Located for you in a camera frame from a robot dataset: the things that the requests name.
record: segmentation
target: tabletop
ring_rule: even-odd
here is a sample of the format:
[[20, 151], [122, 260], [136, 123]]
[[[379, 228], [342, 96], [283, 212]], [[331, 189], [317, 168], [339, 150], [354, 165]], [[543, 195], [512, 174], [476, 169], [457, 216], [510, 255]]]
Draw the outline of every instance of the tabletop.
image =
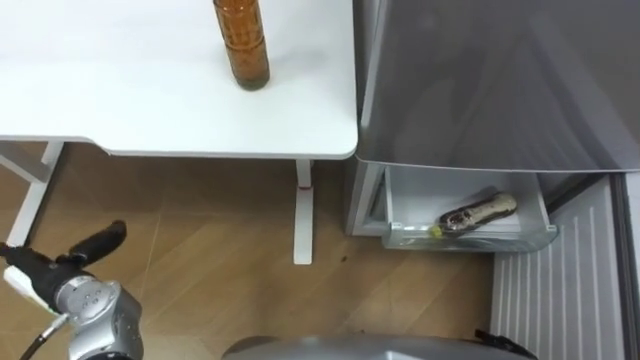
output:
[[350, 0], [262, 0], [271, 80], [241, 90], [211, 0], [0, 0], [0, 139], [116, 155], [343, 159]]

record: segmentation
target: refrigerator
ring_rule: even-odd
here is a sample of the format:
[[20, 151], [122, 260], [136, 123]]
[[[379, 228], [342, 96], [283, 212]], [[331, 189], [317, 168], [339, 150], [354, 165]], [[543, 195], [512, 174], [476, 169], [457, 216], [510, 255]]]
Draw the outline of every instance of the refrigerator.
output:
[[[540, 359], [639, 359], [640, 1], [354, 9], [346, 231], [495, 252], [493, 333]], [[428, 239], [436, 214], [487, 188], [515, 194], [515, 220], [458, 247]]]

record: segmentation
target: table leg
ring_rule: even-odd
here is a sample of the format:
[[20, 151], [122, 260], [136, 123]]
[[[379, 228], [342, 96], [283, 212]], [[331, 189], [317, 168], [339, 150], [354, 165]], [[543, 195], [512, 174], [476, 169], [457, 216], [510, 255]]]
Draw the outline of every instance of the table leg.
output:
[[48, 143], [42, 159], [37, 160], [22, 150], [19, 145], [0, 141], [0, 164], [31, 183], [9, 233], [7, 245], [26, 244], [63, 145], [62, 142]]
[[313, 185], [311, 160], [296, 160], [298, 190], [293, 234], [293, 263], [309, 265], [313, 252]]

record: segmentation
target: refrigerator shelf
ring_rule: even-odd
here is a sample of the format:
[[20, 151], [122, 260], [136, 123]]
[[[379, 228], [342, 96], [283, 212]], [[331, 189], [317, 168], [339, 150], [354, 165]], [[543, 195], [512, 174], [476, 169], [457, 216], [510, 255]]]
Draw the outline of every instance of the refrigerator shelf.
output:
[[[512, 194], [515, 214], [460, 234], [434, 232], [439, 217], [496, 191]], [[385, 170], [387, 248], [481, 252], [534, 251], [551, 243], [549, 224], [535, 174], [388, 166]]]

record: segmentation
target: glass bottle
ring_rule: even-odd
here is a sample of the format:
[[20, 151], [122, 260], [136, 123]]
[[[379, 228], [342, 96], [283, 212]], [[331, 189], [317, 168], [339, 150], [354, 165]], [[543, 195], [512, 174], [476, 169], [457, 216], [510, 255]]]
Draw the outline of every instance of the glass bottle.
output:
[[231, 70], [245, 90], [269, 81], [269, 59], [258, 0], [213, 0]]

